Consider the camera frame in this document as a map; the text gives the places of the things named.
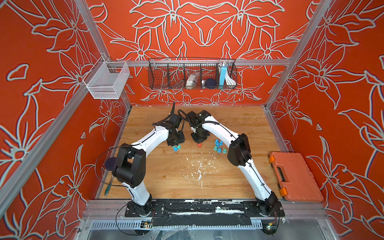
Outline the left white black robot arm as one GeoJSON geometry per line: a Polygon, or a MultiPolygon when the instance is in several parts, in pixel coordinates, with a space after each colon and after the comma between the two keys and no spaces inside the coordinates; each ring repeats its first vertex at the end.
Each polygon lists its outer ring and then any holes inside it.
{"type": "Polygon", "coordinates": [[[156,123],[154,129],[132,144],[122,144],[112,168],[112,175],[128,189],[131,202],[128,208],[139,216],[146,217],[152,211],[152,196],[146,189],[146,158],[163,142],[179,149],[185,142],[183,130],[179,130],[182,118],[175,113],[175,104],[169,115],[156,123]]]}

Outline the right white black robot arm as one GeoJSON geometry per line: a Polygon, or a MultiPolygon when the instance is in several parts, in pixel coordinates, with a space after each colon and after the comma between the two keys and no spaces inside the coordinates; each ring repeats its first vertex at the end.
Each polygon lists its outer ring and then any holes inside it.
{"type": "Polygon", "coordinates": [[[231,131],[205,110],[199,113],[193,111],[185,113],[178,110],[178,114],[190,124],[193,131],[191,136],[196,143],[204,142],[210,134],[213,134],[223,142],[223,145],[228,147],[227,158],[232,165],[240,169],[249,182],[259,206],[259,213],[262,216],[281,217],[284,215],[281,202],[265,183],[254,164],[246,134],[231,131]]]}

